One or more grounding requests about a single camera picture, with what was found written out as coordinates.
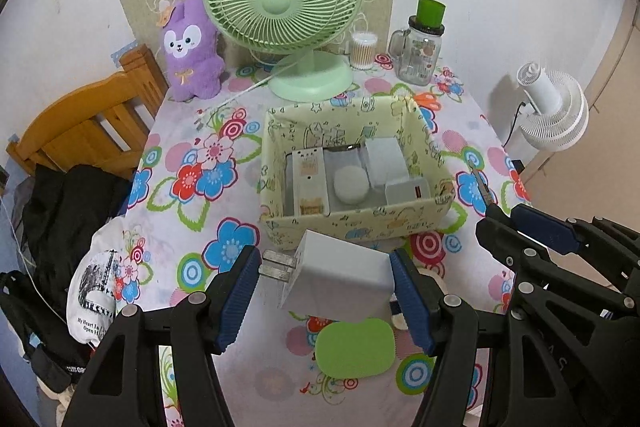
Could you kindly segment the white plug charger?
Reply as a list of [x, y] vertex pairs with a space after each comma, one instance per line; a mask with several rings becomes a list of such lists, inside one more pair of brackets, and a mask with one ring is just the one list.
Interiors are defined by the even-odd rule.
[[313, 231], [292, 255], [264, 251], [262, 277], [280, 284], [279, 307], [297, 315], [359, 323], [390, 315], [390, 255]]

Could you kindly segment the grey 45W USB charger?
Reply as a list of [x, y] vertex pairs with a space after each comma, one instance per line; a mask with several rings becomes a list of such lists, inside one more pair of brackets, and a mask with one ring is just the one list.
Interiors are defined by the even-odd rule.
[[417, 199], [430, 198], [431, 190], [423, 176], [407, 176], [387, 182], [384, 186], [387, 205], [408, 204]]

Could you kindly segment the white round puck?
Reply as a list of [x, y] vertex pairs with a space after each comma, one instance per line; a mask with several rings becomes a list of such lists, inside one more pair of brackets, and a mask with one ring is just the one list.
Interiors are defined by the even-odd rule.
[[347, 165], [337, 169], [333, 178], [334, 193], [338, 200], [346, 205], [358, 205], [370, 191], [367, 171], [356, 165]]

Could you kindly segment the round cartoon coaster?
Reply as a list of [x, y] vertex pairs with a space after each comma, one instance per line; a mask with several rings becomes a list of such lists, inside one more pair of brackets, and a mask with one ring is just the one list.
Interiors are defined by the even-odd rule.
[[[443, 294], [448, 293], [444, 278], [436, 271], [419, 267], [418, 272], [422, 277], [431, 277]], [[390, 323], [392, 323], [394, 329], [401, 332], [407, 332], [409, 329], [407, 322], [408, 313], [411, 311], [421, 311], [423, 308], [423, 303], [420, 300], [420, 295], [417, 291], [414, 293], [409, 291], [409, 289], [401, 291], [400, 297], [393, 294], [390, 296]]]

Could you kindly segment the green pad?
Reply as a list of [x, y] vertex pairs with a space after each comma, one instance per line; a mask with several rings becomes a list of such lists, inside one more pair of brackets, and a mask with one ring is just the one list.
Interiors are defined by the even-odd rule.
[[333, 322], [318, 334], [314, 355], [320, 371], [332, 378], [378, 376], [394, 364], [394, 332], [381, 319]]

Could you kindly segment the white printed bag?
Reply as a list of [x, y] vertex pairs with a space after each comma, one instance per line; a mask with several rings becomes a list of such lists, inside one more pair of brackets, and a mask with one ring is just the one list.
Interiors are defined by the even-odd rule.
[[78, 343], [96, 347], [114, 321], [116, 269], [124, 252], [123, 231], [123, 217], [108, 221], [96, 231], [70, 281], [66, 323]]

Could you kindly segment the floral tablecloth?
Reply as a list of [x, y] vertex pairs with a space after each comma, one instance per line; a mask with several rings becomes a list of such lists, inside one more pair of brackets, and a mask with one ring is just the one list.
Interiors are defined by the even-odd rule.
[[[134, 176], [125, 214], [96, 233], [94, 253], [114, 251], [115, 303], [145, 310], [175, 305], [227, 271], [248, 244], [269, 248], [260, 202], [270, 187], [260, 161], [268, 109], [281, 105], [262, 85], [264, 71], [247, 65], [230, 75], [218, 98], [166, 100], [158, 112]], [[445, 66], [431, 83], [398, 79], [381, 55], [317, 112], [306, 135], [335, 143], [342, 132], [329, 113], [354, 103], [371, 107], [391, 96], [412, 98], [423, 128], [442, 150], [454, 182], [454, 200], [439, 226], [416, 231], [408, 211], [387, 218], [385, 234], [358, 221], [351, 239], [379, 251], [402, 248], [435, 272], [472, 306], [503, 312], [513, 275], [478, 245], [475, 225], [485, 213], [478, 187], [486, 183], [503, 210], [528, 201], [525, 185], [498, 136], [465, 85]], [[382, 375], [341, 381], [323, 374], [314, 344], [320, 317], [278, 306], [280, 287], [259, 284], [238, 339], [216, 358], [218, 377], [239, 426], [408, 426], [431, 377], [433, 362], [405, 332], [396, 334], [392, 367]]]

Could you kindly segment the white floor fan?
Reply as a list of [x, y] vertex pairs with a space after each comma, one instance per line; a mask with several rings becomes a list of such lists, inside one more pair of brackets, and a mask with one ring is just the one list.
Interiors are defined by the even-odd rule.
[[531, 147], [551, 153], [567, 150], [582, 139], [588, 127], [589, 104], [573, 76], [528, 62], [516, 72], [516, 81], [526, 101], [516, 109], [503, 145], [509, 143], [516, 128]]

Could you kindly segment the white rectangular box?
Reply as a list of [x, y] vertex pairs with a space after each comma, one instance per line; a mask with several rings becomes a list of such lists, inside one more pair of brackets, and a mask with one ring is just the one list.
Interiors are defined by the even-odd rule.
[[387, 183], [406, 179], [409, 176], [405, 157], [394, 136], [364, 141], [363, 161], [371, 186], [374, 188], [382, 188]]

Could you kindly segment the white box with print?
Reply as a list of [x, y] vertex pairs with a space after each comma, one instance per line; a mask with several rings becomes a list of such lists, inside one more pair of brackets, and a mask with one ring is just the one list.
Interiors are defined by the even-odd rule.
[[293, 153], [292, 182], [295, 216], [327, 216], [330, 213], [326, 165], [321, 147]]

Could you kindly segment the cartoon print storage box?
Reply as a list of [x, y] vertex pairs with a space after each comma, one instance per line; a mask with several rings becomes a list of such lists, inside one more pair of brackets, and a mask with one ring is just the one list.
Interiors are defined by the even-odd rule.
[[262, 138], [260, 221], [294, 249], [306, 231], [372, 242], [439, 226], [454, 180], [408, 96], [269, 109]]

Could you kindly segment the black clothing pile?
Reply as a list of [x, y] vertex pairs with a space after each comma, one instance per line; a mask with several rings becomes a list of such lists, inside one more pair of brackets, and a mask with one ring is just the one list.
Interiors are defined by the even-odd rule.
[[91, 348], [62, 320], [72, 276], [94, 233], [126, 205], [131, 182], [88, 165], [67, 172], [37, 166], [18, 219], [18, 246], [35, 261], [32, 273], [1, 274], [1, 310], [32, 371], [60, 393], [79, 381]]

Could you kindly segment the wooden chair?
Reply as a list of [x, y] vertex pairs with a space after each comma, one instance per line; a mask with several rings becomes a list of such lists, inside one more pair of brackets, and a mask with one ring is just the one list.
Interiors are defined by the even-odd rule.
[[128, 178], [137, 169], [150, 126], [168, 90], [152, 51], [142, 44], [120, 59], [120, 72], [62, 96], [29, 125], [6, 153], [27, 173], [39, 165], [66, 172], [90, 165]]

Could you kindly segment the purple plush toy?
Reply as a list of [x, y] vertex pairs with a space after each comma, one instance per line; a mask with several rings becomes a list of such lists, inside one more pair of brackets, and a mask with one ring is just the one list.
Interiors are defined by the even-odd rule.
[[174, 101], [215, 98], [226, 65], [218, 54], [219, 31], [203, 0], [182, 0], [163, 12], [160, 44]]

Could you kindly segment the glass mason jar mug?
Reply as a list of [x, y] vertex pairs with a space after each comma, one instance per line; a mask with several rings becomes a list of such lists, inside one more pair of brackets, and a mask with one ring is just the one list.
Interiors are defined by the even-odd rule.
[[446, 6], [436, 0], [419, 0], [408, 27], [390, 36], [387, 53], [396, 76], [416, 86], [426, 86], [433, 78], [442, 48], [442, 23]]

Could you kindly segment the cotton swab container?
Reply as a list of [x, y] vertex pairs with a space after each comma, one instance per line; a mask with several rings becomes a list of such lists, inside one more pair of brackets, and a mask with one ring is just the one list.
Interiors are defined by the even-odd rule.
[[355, 31], [350, 35], [349, 63], [356, 69], [369, 69], [374, 64], [378, 36], [370, 31]]

